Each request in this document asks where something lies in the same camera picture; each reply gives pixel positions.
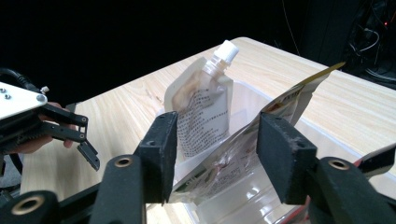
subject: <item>wooden table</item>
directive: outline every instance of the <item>wooden table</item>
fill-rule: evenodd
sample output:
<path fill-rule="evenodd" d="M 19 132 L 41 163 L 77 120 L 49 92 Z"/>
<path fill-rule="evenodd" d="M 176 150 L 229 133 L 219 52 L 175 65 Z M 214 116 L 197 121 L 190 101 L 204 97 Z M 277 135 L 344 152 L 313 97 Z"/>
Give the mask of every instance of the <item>wooden table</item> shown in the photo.
<path fill-rule="evenodd" d="M 325 68 L 249 38 L 240 37 L 232 42 L 240 51 L 226 74 L 272 98 Z M 171 82 L 199 57 L 210 58 L 216 48 L 78 104 L 76 113 L 90 119 L 88 139 L 99 151 L 101 169 L 95 172 L 74 149 L 77 145 L 65 149 L 55 140 L 25 156 L 21 192 L 47 189 L 62 200 L 98 183 L 108 160 L 134 152 L 156 113 L 163 108 L 164 92 Z M 314 93 L 303 118 L 364 155 L 396 142 L 395 115 L 396 91 L 334 71 Z M 396 175 L 396 168 L 391 174 Z M 177 203 L 149 209 L 148 223 L 191 221 L 183 205 Z"/>

